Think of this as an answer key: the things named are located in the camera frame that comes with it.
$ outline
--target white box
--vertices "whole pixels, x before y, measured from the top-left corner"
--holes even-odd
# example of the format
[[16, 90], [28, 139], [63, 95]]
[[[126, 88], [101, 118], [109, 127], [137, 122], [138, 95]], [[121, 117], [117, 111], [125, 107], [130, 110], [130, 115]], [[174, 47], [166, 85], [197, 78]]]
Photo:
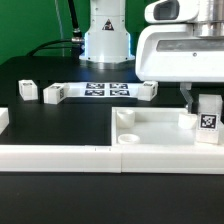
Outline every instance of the white box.
[[220, 95], [199, 95], [197, 142], [219, 143], [221, 114], [222, 97]]
[[58, 104], [67, 97], [68, 83], [54, 83], [44, 89], [44, 103]]
[[147, 81], [138, 87], [138, 99], [151, 101], [158, 92], [158, 82]]
[[20, 80], [19, 93], [25, 101], [38, 99], [37, 86], [32, 80]]

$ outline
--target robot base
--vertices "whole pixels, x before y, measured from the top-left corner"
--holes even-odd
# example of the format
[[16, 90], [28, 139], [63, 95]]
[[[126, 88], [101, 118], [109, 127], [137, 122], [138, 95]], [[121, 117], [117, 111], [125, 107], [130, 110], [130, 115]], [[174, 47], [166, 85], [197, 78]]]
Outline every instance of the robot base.
[[92, 62], [88, 60], [80, 60], [81, 66], [97, 69], [124, 69], [135, 66], [135, 60], [127, 60], [120, 63]]

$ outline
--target white plastic border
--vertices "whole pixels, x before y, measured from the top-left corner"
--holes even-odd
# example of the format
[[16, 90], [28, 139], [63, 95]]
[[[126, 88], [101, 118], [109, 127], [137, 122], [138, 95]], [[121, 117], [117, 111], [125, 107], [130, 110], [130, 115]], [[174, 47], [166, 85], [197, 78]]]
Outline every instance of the white plastic border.
[[119, 145], [116, 109], [112, 109], [112, 146], [1, 145], [0, 171], [224, 174], [223, 144]]

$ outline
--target marker sticker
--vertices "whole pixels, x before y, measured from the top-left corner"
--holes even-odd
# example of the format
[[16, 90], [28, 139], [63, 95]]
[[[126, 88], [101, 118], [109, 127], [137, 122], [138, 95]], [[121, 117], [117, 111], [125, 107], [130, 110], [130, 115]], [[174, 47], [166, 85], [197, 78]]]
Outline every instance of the marker sticker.
[[114, 31], [113, 25], [111, 23], [111, 21], [108, 19], [107, 22], [105, 23], [103, 30], [110, 30], [110, 31]]

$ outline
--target cable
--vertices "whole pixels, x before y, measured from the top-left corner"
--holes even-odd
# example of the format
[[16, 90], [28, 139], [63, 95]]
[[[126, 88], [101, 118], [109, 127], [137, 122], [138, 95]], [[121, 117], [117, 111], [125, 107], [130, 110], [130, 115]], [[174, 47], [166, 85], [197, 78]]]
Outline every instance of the cable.
[[[55, 0], [54, 3], [55, 3], [55, 9], [56, 9], [57, 18], [58, 18], [58, 24], [59, 24], [61, 39], [64, 39], [63, 26], [62, 26], [61, 15], [60, 15], [59, 6], [58, 6], [58, 0]], [[62, 56], [63, 57], [65, 56], [65, 50], [64, 49], [62, 49]]]
[[50, 42], [47, 42], [45, 44], [41, 44], [40, 46], [38, 46], [34, 50], [28, 52], [26, 56], [33, 56], [37, 51], [39, 51], [39, 50], [41, 50], [41, 49], [43, 49], [43, 48], [45, 48], [49, 45], [59, 44], [59, 43], [72, 43], [72, 41], [71, 41], [71, 39], [62, 39], [62, 40], [50, 41]]
[[73, 26], [73, 35], [74, 37], [82, 37], [82, 33], [79, 29], [78, 19], [76, 15], [75, 5], [73, 0], [68, 0], [68, 6], [70, 10], [70, 15], [72, 19], [72, 26]]

